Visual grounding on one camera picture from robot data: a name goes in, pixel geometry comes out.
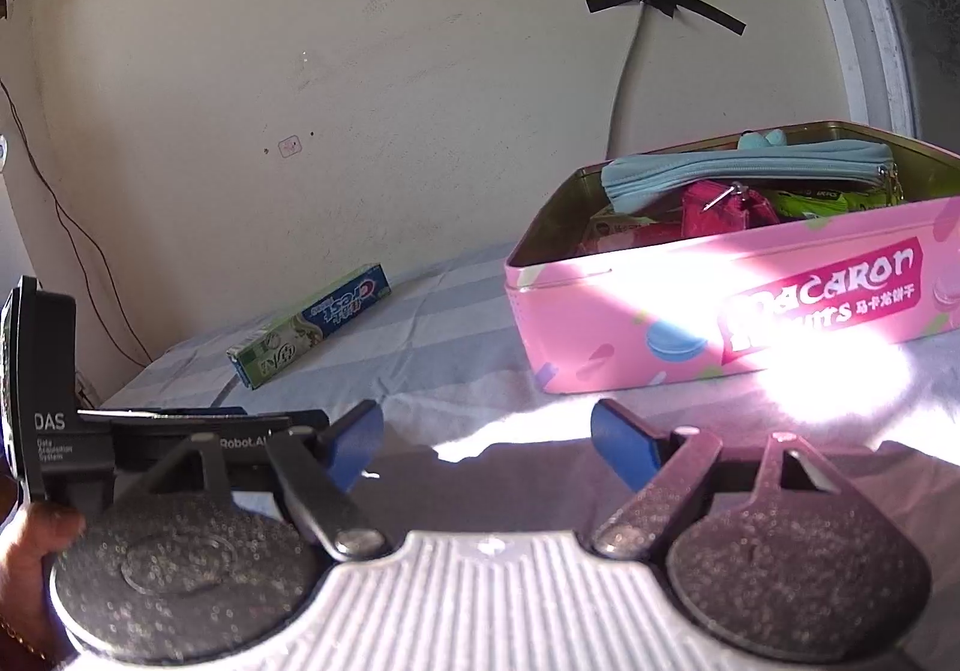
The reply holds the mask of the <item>person left hand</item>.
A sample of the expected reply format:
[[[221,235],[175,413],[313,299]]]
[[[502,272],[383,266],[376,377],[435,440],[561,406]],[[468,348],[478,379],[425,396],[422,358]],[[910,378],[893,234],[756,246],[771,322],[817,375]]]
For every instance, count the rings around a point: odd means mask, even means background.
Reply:
[[[21,504],[20,488],[2,476],[2,668],[55,669],[70,657],[64,628],[49,596],[49,557],[85,531],[70,507]]]

